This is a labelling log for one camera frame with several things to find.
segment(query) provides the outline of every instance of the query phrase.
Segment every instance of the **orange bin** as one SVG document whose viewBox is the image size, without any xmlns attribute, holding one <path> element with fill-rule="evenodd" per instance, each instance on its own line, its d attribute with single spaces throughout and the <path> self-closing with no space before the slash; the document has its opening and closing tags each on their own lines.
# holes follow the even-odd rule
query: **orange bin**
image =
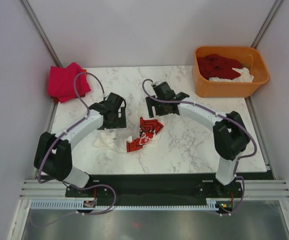
<svg viewBox="0 0 289 240">
<path fill-rule="evenodd" d="M 218 82 L 205 79 L 199 71 L 197 58 L 210 54 L 236 59 L 250 70 L 254 76 L 253 82 Z M 260 52 L 248 46 L 201 46 L 194 55 L 192 77 L 195 93 L 202 97 L 237 97 L 251 96 L 261 85 L 269 80 L 269 72 Z"/>
</svg>

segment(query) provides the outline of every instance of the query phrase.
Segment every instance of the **red cloth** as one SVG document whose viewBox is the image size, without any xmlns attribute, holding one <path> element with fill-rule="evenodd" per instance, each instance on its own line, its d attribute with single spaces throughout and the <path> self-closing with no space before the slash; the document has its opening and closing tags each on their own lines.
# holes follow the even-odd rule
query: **red cloth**
<svg viewBox="0 0 289 240">
<path fill-rule="evenodd" d="M 232 80 L 241 76 L 241 74 L 233 70 L 233 68 L 243 68 L 243 65 L 239 61 L 219 56 L 218 54 L 198 57 L 197 61 L 199 71 L 205 79 L 218 77 L 220 79 Z"/>
<path fill-rule="evenodd" d="M 82 72 L 85 72 L 85 70 L 75 62 L 65 68 L 52 66 L 48 82 L 49 96 L 55 98 L 55 102 L 59 101 L 60 103 L 76 98 L 74 79 L 77 74 Z M 78 77 L 76 88 L 81 97 L 91 91 L 85 74 Z"/>
<path fill-rule="evenodd" d="M 126 143 L 126 152 L 129 153 L 142 149 L 163 127 L 164 125 L 158 122 L 157 119 L 144 120 L 140 117 L 140 136 L 132 142 Z"/>
</svg>

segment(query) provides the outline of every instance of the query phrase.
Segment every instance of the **white marble table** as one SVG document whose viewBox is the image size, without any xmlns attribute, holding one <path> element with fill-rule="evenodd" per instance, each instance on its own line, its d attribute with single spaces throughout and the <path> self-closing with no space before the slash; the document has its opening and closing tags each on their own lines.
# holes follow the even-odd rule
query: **white marble table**
<svg viewBox="0 0 289 240">
<path fill-rule="evenodd" d="M 167 81 L 175 93 L 184 92 L 197 102 L 215 110 L 240 113 L 247 130 L 256 139 L 248 109 L 243 98 L 200 98 L 195 94 L 191 66 L 145 66 L 87 68 L 102 82 L 108 95 L 119 94 L 126 99 L 127 128 L 133 136 L 139 135 L 139 118 L 148 117 L 145 94 L 141 84 L 144 79 Z M 84 101 L 91 105 L 102 100 L 98 83 L 87 77 L 92 91 Z M 154 91 L 150 84 L 147 90 Z M 78 99 L 58 104 L 52 132 L 67 127 L 86 111 Z M 219 155 L 214 148 L 213 134 L 198 122 L 170 114 L 161 119 L 164 128 L 157 145 L 144 146 L 143 149 L 118 153 L 93 147 L 99 131 L 94 131 L 83 139 L 72 151 L 73 165 L 89 174 L 173 174 L 173 173 L 215 173 Z M 245 153 L 253 151 L 250 142 Z M 265 172 L 266 166 L 260 150 L 255 156 L 240 161 L 238 172 Z"/>
</svg>

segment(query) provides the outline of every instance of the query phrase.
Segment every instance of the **gray wall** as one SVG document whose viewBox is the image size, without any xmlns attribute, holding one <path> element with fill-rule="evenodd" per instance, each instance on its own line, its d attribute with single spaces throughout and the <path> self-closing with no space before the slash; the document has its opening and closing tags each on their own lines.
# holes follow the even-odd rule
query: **gray wall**
<svg viewBox="0 0 289 240">
<path fill-rule="evenodd" d="M 276 176 L 289 184 L 289 0 L 282 5 L 258 49 L 271 78 L 252 100 Z"/>
<path fill-rule="evenodd" d="M 191 65 L 201 45 L 250 46 L 275 0 L 28 1 L 61 63 L 90 68 Z"/>
<path fill-rule="evenodd" d="M 52 64 L 20 3 L 0 0 L 0 240 L 7 237 L 47 125 L 52 101 L 46 80 Z"/>
</svg>

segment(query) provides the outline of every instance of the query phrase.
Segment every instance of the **marble tabletop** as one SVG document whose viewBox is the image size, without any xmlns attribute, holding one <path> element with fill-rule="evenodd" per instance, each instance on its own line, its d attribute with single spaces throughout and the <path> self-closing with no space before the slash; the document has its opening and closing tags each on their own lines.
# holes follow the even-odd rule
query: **marble tabletop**
<svg viewBox="0 0 289 240">
<path fill-rule="evenodd" d="M 184 92 L 198 103 L 215 110 L 240 113 L 246 129 L 257 137 L 243 98 L 200 98 L 195 94 L 191 66 L 143 66 L 87 68 L 96 75 L 108 95 L 114 92 L 125 98 L 127 128 L 134 138 L 139 136 L 140 117 L 148 118 L 145 94 L 141 84 L 144 79 L 167 81 L 175 93 Z M 99 84 L 91 76 L 87 81 L 92 89 L 83 98 L 87 105 L 102 100 Z M 146 86 L 152 95 L 150 84 Z M 52 132 L 68 127 L 86 111 L 78 99 L 58 104 Z M 156 145 L 146 145 L 143 149 L 120 153 L 94 147 L 100 131 L 94 131 L 84 138 L 72 151 L 73 165 L 89 174 L 174 174 L 174 173 L 215 173 L 219 155 L 214 147 L 213 133 L 189 118 L 169 114 L 158 118 L 164 128 Z M 244 151 L 253 151 L 250 142 Z M 265 172 L 266 166 L 260 150 L 255 156 L 240 161 L 238 172 Z"/>
</svg>

